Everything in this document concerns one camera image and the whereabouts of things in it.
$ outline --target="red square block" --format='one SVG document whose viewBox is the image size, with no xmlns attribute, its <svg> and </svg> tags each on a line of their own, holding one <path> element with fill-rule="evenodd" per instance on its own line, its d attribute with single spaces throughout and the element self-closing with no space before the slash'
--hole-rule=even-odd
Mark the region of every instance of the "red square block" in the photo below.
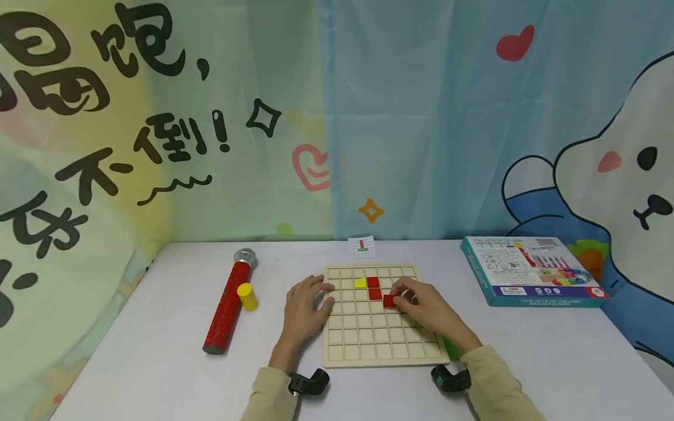
<svg viewBox="0 0 674 421">
<path fill-rule="evenodd" d="M 367 287 L 368 288 L 379 288 L 379 278 L 376 276 L 370 276 L 367 278 Z"/>
<path fill-rule="evenodd" d="M 379 288 L 370 288 L 367 292 L 370 294 L 370 300 L 381 300 L 381 290 Z"/>
<path fill-rule="evenodd" d="M 384 307 L 387 309 L 397 309 L 396 305 L 393 303 L 393 296 L 386 294 L 384 296 Z"/>
</svg>

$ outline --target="black star outline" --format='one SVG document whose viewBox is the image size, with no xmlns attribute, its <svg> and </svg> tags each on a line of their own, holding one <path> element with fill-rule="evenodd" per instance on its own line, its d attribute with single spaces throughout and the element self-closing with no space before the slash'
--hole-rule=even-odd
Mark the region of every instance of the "black star outline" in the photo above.
<svg viewBox="0 0 674 421">
<path fill-rule="evenodd" d="M 276 128 L 278 117 L 281 117 L 281 112 L 278 110 L 274 110 L 272 107 L 262 102 L 262 100 L 259 98 L 255 99 L 253 105 L 255 106 L 255 109 L 253 109 L 253 114 L 251 115 L 251 118 L 248 119 L 248 121 L 246 122 L 246 127 L 257 127 L 258 129 L 261 129 L 267 135 L 267 137 L 271 138 L 274 135 L 274 129 Z M 265 126 L 263 123 L 258 123 L 257 121 L 255 121 L 261 108 L 272 116 L 272 120 L 269 122 L 269 126 Z"/>
</svg>

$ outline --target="red toy microphone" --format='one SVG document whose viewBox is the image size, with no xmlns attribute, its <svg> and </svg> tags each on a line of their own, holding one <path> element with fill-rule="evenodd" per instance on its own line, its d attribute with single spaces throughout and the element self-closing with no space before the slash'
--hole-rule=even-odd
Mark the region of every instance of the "red toy microphone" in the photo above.
<svg viewBox="0 0 674 421">
<path fill-rule="evenodd" d="M 203 349 L 205 353 L 222 355 L 229 346 L 237 316 L 241 311 L 241 301 L 237 296 L 237 288 L 248 281 L 248 277 L 256 265 L 257 257 L 251 249 L 241 249 L 234 253 L 232 273 L 229 274 L 229 279 L 204 341 Z"/>
</svg>

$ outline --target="green dot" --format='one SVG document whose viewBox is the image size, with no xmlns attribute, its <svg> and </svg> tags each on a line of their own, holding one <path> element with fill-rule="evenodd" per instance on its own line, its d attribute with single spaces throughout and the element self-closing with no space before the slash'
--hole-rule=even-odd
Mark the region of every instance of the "green dot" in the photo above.
<svg viewBox="0 0 674 421">
<path fill-rule="evenodd" d="M 280 235 L 291 235 L 293 233 L 293 226 L 288 222 L 280 222 L 276 226 L 276 233 Z"/>
</svg>

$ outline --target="white table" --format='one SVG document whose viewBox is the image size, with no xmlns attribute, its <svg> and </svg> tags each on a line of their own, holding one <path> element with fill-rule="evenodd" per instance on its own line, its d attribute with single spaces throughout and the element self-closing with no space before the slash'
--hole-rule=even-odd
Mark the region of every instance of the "white table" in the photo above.
<svg viewBox="0 0 674 421">
<path fill-rule="evenodd" d="M 259 259 L 251 281 L 259 308 L 241 313 L 227 355 L 207 356 L 203 340 L 242 247 Z M 280 333 L 287 290 L 348 261 L 345 242 L 167 245 L 52 420 L 238 420 Z M 601 310 L 489 307 L 457 240 L 379 241 L 376 261 L 416 263 L 548 420 L 674 419 L 674 397 Z M 309 344 L 299 372 L 310 376 L 321 356 L 321 342 Z M 441 395 L 430 370 L 329 370 L 328 392 L 305 399 L 299 419 L 472 420 L 464 398 Z"/>
</svg>

